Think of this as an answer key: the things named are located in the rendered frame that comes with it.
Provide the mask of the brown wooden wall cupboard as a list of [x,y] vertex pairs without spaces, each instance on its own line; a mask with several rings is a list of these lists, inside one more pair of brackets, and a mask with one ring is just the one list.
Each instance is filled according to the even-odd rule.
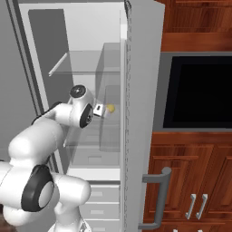
[[165,5],[162,52],[232,52],[232,0],[157,0]]

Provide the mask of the black built-in oven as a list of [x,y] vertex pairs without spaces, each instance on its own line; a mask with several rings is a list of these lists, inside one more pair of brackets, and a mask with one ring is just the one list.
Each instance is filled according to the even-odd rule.
[[232,52],[163,52],[153,130],[232,132]]

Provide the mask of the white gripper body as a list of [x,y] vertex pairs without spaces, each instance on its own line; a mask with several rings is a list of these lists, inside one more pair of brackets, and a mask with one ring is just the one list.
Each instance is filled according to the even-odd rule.
[[110,117],[110,110],[108,105],[103,106],[103,111],[102,111],[102,118],[109,118]]

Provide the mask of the white open fridge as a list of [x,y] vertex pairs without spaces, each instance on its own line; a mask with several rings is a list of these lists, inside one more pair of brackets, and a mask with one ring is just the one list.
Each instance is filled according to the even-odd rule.
[[[122,127],[127,39],[124,0],[18,0],[18,3],[43,105],[43,112],[37,117],[57,102],[68,102],[71,88],[81,84],[92,92],[97,102],[115,106],[115,112],[110,115],[119,117]],[[121,65],[118,72],[48,74],[62,56],[70,51],[109,50],[120,52]],[[74,152],[74,149],[66,149],[63,145],[49,157],[47,167],[54,173],[84,179],[90,186],[118,185],[118,202],[91,202],[88,199],[85,204],[119,204],[119,219],[82,218],[86,222],[119,221],[121,232],[121,142],[117,166],[74,165]],[[16,228],[19,232],[48,232],[54,223],[55,213],[50,208],[35,221]]]

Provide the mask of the white fridge crisper drawer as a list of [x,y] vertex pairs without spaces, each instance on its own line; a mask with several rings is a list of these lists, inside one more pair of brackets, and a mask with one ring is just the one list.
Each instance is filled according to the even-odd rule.
[[118,152],[104,152],[97,148],[77,148],[72,156],[74,165],[117,166],[119,164]]

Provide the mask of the brown wooden cupboard door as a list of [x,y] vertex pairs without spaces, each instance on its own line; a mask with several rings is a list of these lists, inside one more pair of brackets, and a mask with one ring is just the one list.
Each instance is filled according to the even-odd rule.
[[160,174],[164,167],[171,168],[165,221],[189,222],[195,218],[197,202],[189,220],[185,213],[189,210],[190,195],[199,196],[213,148],[210,144],[185,142],[175,133],[152,133],[148,173]]
[[232,145],[217,145],[205,186],[208,202],[205,217],[232,220]]

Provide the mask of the clear glass fridge shelf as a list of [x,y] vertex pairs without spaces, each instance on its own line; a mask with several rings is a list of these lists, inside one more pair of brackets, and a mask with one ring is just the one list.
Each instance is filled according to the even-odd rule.
[[78,152],[91,150],[118,152],[120,150],[121,122],[119,117],[94,117],[84,129],[71,128],[64,143],[66,149]]
[[116,73],[120,70],[120,52],[70,51],[65,53],[48,74]]

